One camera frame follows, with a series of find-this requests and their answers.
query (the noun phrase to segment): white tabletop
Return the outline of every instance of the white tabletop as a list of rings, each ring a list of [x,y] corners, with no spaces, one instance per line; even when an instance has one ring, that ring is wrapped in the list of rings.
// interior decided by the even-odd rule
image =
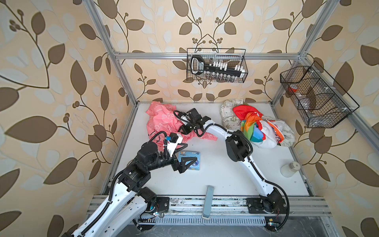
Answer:
[[[135,158],[141,145],[149,140],[146,130],[149,116],[145,113],[149,105],[140,104],[138,107],[117,172],[123,170]],[[201,116],[208,116],[222,124],[219,113],[221,104],[174,105],[177,110],[184,112],[196,108]],[[262,114],[274,117],[269,104],[251,105]],[[309,195],[299,172],[290,178],[280,173],[283,165],[294,161],[288,148],[276,146],[274,149],[261,149],[254,144],[253,147],[253,158],[267,180],[280,185],[289,196]],[[211,141],[194,137],[188,141],[185,150],[200,152],[200,170],[187,170],[182,174],[174,172],[171,166],[152,170],[151,179],[146,186],[158,195],[205,195],[207,185],[215,187],[214,195],[258,195],[245,170],[227,155],[224,140]]]

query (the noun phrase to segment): pink garment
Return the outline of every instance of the pink garment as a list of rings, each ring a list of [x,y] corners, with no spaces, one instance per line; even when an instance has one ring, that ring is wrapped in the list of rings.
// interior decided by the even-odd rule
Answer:
[[[167,136],[169,136],[172,132],[180,133],[178,130],[183,123],[174,116],[174,110],[176,110],[176,106],[174,105],[163,105],[158,101],[151,102],[149,109],[146,111],[146,113],[150,115],[150,119],[146,126],[149,139],[151,139],[159,131],[165,131]],[[158,150],[163,151],[163,134],[159,135],[159,137],[160,138],[156,138],[154,142],[158,145]],[[182,137],[182,142],[187,143],[188,140],[197,136],[195,132],[192,131],[188,135],[182,134]],[[207,132],[200,138],[214,141],[217,140],[216,136]]]

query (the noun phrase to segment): beige wall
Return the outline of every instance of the beige wall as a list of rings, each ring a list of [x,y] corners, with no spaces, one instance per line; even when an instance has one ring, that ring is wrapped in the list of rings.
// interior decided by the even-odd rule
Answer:
[[[192,77],[187,79],[185,63],[176,60],[125,60],[122,65],[139,101],[220,102],[232,98],[244,98],[251,102],[270,101],[279,87],[279,74],[289,68],[289,61],[246,62],[249,73],[245,83],[208,82]],[[142,75],[136,68],[141,68]]]
[[[378,13],[375,0],[341,1],[309,55],[322,61],[357,100],[361,106],[357,113],[371,126],[379,122]],[[379,236],[378,154],[346,119],[325,131],[305,129],[286,96],[276,110],[296,131],[296,153],[316,195],[327,200],[341,234]]]
[[[131,105],[107,55],[94,71],[106,51],[81,1],[1,0],[0,19],[0,236],[60,236],[99,193]]]
[[[234,47],[253,53],[296,53],[323,7],[322,0],[307,0],[304,6],[300,0],[95,2],[120,52]]]

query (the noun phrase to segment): blue box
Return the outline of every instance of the blue box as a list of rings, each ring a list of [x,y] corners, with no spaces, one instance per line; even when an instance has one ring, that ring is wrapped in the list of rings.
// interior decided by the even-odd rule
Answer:
[[[189,170],[200,170],[200,152],[199,151],[179,151],[178,161],[182,160],[182,157],[196,157],[197,161],[188,168]]]

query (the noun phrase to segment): black metal basket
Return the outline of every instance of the black metal basket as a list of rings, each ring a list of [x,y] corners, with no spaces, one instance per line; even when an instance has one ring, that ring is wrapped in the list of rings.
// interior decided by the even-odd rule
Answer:
[[[246,49],[212,48],[187,49],[187,78],[208,82],[244,83],[249,73],[246,66]]]
[[[333,79],[333,86],[323,80],[322,72]],[[316,61],[309,67],[298,66],[282,72],[280,83],[308,128],[335,127],[359,108],[350,94]]]

